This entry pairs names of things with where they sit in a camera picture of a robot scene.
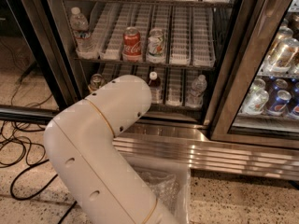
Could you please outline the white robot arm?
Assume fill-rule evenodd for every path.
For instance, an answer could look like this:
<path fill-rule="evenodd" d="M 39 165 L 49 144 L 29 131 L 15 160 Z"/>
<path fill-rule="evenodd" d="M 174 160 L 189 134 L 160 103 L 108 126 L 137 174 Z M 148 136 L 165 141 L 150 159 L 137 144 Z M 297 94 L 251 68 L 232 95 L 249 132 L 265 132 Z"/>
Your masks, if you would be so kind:
<path fill-rule="evenodd" d="M 93 224 L 178 224 L 113 146 L 151 105 L 140 77 L 117 77 L 55 116 L 44 132 L 47 156 Z"/>

